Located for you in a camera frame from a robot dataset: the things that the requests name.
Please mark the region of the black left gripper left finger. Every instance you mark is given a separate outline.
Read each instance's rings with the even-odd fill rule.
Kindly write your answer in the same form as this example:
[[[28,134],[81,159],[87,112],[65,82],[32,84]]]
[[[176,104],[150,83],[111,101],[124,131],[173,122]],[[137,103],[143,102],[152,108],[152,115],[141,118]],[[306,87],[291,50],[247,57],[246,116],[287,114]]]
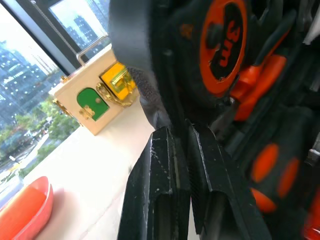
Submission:
[[[191,186],[181,141],[155,130],[129,174],[117,240],[187,240]]]

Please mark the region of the orange black tape measure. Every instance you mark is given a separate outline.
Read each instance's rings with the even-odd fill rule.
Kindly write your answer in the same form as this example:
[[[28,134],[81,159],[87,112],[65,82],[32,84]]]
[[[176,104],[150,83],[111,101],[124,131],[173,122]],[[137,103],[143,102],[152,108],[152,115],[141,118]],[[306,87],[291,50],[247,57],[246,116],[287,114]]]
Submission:
[[[245,58],[250,6],[247,0],[211,0],[199,42],[199,69],[205,88],[222,97]]]

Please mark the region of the wooden latch box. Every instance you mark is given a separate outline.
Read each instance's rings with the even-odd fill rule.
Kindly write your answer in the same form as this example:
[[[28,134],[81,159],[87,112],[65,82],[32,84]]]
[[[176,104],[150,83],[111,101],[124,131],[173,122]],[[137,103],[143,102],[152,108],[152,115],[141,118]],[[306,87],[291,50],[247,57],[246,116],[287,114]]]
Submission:
[[[76,59],[80,68],[61,77],[58,86],[49,92],[65,114],[95,136],[139,97],[132,76],[116,59],[111,44],[88,62],[83,61],[85,54],[108,39],[105,34],[78,52]]]

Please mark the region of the orange red bowl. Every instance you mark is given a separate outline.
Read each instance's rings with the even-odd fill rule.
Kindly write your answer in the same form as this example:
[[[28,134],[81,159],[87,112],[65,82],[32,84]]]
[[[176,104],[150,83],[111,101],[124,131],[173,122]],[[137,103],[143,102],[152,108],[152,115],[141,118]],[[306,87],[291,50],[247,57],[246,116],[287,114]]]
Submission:
[[[53,201],[46,176],[23,187],[0,209],[0,240],[35,240],[51,216]]]

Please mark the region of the dark window frame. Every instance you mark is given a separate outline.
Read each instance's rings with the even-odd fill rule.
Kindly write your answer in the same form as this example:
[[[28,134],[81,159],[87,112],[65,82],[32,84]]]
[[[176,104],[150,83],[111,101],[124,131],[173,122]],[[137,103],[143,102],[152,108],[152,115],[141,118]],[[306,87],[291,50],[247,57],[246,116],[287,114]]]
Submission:
[[[49,58],[69,75],[82,65],[81,49],[40,0],[0,0],[10,15],[31,36]]]

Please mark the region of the black plastic tool case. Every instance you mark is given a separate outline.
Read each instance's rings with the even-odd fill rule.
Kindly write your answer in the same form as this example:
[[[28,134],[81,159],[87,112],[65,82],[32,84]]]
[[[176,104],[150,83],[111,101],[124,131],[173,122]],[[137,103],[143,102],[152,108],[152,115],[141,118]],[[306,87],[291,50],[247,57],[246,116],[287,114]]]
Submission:
[[[320,0],[247,0],[247,47],[235,80],[211,94],[200,72],[200,38],[212,0],[110,0],[109,34],[116,59],[140,93],[154,131],[180,140],[188,169],[189,125],[208,127],[249,185],[253,159],[272,141],[308,142],[304,182],[288,208],[261,215],[271,240],[320,240]],[[270,56],[285,67],[245,121],[231,91],[240,72]]]

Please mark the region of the orange handled pliers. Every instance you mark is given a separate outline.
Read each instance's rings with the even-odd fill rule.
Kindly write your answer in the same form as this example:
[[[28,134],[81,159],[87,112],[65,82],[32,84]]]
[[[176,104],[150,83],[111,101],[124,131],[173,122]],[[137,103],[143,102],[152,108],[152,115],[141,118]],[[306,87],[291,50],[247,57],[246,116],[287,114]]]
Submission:
[[[247,120],[258,100],[274,85],[286,63],[285,56],[273,54],[262,65],[252,65],[240,72],[239,80],[230,92],[230,96],[239,103],[235,121]]]

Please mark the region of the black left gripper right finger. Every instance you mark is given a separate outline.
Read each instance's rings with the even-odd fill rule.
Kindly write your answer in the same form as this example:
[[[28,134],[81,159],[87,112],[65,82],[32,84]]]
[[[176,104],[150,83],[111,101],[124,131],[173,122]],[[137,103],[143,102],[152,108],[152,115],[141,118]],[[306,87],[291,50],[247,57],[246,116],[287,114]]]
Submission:
[[[200,240],[272,240],[239,166],[208,127],[189,125],[187,154]]]

